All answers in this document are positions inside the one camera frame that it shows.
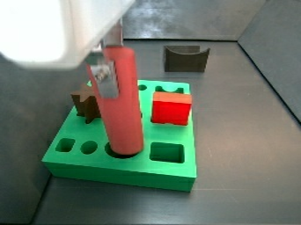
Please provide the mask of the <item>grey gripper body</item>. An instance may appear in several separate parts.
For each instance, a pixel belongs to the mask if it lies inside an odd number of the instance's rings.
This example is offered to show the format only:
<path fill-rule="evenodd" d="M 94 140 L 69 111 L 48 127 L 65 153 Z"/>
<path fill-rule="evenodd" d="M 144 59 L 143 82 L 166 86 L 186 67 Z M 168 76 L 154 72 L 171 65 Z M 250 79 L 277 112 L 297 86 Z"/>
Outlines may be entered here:
<path fill-rule="evenodd" d="M 27 69 L 73 69 L 135 0 L 0 0 L 0 55 Z"/>

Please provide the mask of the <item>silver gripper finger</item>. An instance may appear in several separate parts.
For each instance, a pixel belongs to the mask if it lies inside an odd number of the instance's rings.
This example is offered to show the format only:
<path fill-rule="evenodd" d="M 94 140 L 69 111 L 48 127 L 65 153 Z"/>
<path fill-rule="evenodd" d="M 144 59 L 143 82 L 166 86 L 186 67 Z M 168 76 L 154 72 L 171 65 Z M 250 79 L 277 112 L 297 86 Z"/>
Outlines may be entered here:
<path fill-rule="evenodd" d="M 85 58 L 92 70 L 92 78 L 96 82 L 99 94 L 103 98 L 118 98 L 119 87 L 114 61 L 106 60 L 103 53 L 90 53 Z"/>

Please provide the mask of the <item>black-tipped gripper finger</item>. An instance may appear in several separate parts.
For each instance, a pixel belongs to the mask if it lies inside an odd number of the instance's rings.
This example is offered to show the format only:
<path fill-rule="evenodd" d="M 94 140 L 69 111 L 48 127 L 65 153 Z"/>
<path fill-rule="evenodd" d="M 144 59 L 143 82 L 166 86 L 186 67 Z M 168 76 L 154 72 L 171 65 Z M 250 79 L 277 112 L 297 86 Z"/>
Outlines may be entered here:
<path fill-rule="evenodd" d="M 123 32 L 122 32 L 122 20 L 119 19 L 111 30 L 104 35 L 102 39 L 102 44 L 108 47 L 119 47 L 123 45 Z"/>

